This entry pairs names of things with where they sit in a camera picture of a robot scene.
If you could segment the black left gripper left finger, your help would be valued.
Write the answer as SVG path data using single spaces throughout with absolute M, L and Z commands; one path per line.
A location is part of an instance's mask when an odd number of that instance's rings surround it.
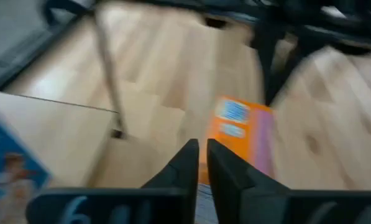
M 185 193 L 181 224 L 195 223 L 198 188 L 199 143 L 189 139 L 168 164 L 141 188 L 178 188 Z

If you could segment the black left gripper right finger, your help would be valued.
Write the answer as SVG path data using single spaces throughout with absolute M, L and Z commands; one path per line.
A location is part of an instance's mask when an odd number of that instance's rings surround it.
M 283 224 L 290 189 L 209 139 L 208 175 L 219 224 Z

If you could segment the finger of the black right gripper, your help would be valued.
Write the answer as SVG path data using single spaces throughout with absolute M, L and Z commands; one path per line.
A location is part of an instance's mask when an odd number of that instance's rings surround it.
M 266 106 L 270 106 L 278 93 L 277 78 L 277 72 L 265 73 L 263 75 L 263 90 Z

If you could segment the orange Mini Wheats cereal box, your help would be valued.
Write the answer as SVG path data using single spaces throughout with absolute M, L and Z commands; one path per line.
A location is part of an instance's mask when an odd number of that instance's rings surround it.
M 264 105 L 220 97 L 211 114 L 206 139 L 200 150 L 199 180 L 209 184 L 207 142 L 215 139 L 256 169 L 274 177 L 270 136 L 273 112 Z

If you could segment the blue Rice Krispies cereal box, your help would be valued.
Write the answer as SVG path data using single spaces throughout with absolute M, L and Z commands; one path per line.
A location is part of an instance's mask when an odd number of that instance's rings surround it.
M 24 224 L 28 202 L 50 174 L 0 123 L 0 224 Z

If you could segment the wooden shelf board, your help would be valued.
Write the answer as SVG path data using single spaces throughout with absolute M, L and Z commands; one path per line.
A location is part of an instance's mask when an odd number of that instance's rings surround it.
M 104 151 L 109 110 L 0 92 L 0 121 L 52 174 L 52 186 L 84 187 Z

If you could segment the black shelf post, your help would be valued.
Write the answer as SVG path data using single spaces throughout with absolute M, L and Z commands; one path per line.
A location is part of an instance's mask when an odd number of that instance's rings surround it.
M 114 65 L 108 47 L 108 36 L 103 27 L 102 21 L 98 18 L 97 9 L 92 10 L 91 17 L 96 31 L 98 52 L 103 65 L 103 72 L 108 89 L 108 96 L 114 112 L 114 127 L 111 131 L 111 137 L 116 139 L 124 139 L 126 137 L 126 127 L 124 124 L 124 116 L 121 111 L 121 102 L 118 93 L 119 89 L 116 83 Z

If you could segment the black metal table frame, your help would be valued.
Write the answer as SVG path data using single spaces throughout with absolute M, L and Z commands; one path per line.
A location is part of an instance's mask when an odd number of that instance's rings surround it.
M 0 89 L 103 0 L 0 0 Z M 260 0 L 115 0 L 191 9 L 234 19 L 263 17 Z

